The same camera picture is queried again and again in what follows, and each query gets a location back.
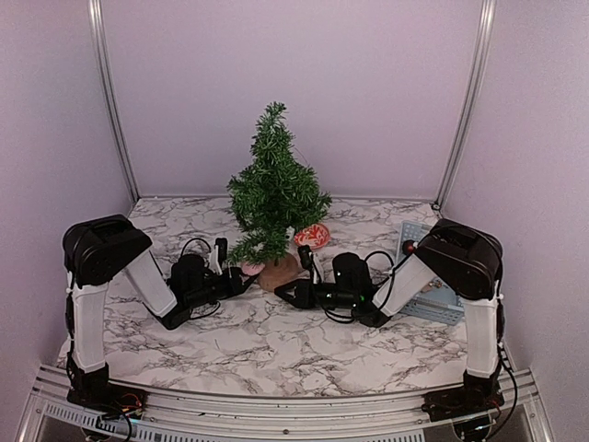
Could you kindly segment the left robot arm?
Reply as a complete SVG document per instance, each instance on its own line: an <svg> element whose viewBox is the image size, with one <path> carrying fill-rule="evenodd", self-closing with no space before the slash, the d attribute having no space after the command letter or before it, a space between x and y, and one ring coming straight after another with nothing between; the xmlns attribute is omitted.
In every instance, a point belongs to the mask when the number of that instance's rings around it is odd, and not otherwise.
<svg viewBox="0 0 589 442"><path fill-rule="evenodd" d="M196 320L196 309L244 294L256 281L228 262L226 238L208 246L208 255L183 250L165 276L153 241L124 215L110 215L69 227L62 246L67 274L68 364L86 376L82 397L107 410L117 396L112 384L94 374L107 366L104 326L108 299L121 284L165 329Z"/></svg>

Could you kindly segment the pink pompom ornament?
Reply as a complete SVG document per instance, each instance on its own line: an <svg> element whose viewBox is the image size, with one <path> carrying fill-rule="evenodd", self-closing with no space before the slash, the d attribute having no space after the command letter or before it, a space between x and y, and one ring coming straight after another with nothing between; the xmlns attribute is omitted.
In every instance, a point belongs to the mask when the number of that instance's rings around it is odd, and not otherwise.
<svg viewBox="0 0 589 442"><path fill-rule="evenodd" d="M252 264L252 263L247 263L247 262L243 262L241 264L241 272L246 275L246 276L255 276L258 275L260 272L263 271L265 265L263 263L261 264Z"/></svg>

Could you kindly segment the small green christmas tree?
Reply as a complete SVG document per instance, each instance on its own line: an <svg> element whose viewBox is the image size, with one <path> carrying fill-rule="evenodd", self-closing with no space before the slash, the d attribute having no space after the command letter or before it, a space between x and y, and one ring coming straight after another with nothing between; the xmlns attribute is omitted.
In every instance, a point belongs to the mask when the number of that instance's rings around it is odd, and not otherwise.
<svg viewBox="0 0 589 442"><path fill-rule="evenodd" d="M252 162L227 184L241 232L229 251L229 261L263 263L258 284L267 292L299 274L286 229L293 227L296 233L322 221L331 206L331 196L321 190L314 169L294 157L295 136L286 125L285 113L281 102L266 106L256 122Z"/></svg>

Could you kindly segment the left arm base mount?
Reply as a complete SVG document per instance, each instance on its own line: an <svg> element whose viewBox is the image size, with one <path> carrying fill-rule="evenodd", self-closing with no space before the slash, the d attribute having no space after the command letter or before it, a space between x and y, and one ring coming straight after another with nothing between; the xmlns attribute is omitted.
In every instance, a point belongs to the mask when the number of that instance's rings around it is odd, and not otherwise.
<svg viewBox="0 0 589 442"><path fill-rule="evenodd" d="M141 413L147 398L145 390L110 381L110 367L105 364L94 371L80 368L68 356L66 374L70 380L67 401L113 416L115 413Z"/></svg>

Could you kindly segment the copper bauble ornament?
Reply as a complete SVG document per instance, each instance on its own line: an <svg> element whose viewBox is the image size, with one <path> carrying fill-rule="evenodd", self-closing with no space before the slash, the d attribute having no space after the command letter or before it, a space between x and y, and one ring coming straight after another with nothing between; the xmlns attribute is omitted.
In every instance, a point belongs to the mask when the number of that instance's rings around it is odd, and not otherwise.
<svg viewBox="0 0 589 442"><path fill-rule="evenodd" d="M405 240L401 245L401 251L404 255L411 255L417 247L417 242L412 239Z"/></svg>

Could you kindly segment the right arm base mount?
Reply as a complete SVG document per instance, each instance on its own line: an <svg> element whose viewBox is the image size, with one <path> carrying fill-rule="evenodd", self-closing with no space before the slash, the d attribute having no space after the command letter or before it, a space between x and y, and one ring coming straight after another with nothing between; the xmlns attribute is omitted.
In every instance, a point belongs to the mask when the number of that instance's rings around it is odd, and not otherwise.
<svg viewBox="0 0 589 442"><path fill-rule="evenodd" d="M489 378L478 378L465 372L461 386L426 393L422 411L438 422L500 408L504 398L498 376L495 372Z"/></svg>

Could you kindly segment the white light battery box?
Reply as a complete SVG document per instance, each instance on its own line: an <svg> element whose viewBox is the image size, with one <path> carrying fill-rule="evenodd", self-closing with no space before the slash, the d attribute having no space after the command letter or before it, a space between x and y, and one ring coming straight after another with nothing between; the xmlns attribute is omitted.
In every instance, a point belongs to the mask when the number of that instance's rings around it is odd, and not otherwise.
<svg viewBox="0 0 589 442"><path fill-rule="evenodd" d="M293 227L288 227L286 229L285 237L288 241L292 240L295 236L295 229Z"/></svg>

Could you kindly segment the light blue perforated basket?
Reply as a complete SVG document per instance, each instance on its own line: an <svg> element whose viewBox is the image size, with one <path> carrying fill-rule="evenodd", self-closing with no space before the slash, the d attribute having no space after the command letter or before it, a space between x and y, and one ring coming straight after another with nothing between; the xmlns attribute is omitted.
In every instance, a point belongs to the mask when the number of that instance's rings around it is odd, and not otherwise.
<svg viewBox="0 0 589 442"><path fill-rule="evenodd" d="M397 263L406 258L406 255L401 251L402 243L407 239L419 242L431 228L431 226L414 221L404 220L401 222L397 246ZM441 287L425 294L422 294L420 290L400 312L424 320L457 325L464 317L464 308L459 297L441 279L436 278L433 280L439 281Z"/></svg>

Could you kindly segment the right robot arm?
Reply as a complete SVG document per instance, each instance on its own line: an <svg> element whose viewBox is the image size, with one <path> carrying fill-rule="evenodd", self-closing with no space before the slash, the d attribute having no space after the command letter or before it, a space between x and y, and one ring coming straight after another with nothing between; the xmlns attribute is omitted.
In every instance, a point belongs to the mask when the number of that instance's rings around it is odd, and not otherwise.
<svg viewBox="0 0 589 442"><path fill-rule="evenodd" d="M439 220L419 240L406 240L402 259L375 283L368 260L344 252L331 262L334 280L326 282L308 246L298 249L308 276L275 288L275 295L298 309L322 309L340 323L385 325L425 286L439 281L458 297L466 322L469 382L456 392L456 405L474 413L491 398L491 378L501 367L500 332L502 245L492 235L449 219Z"/></svg>

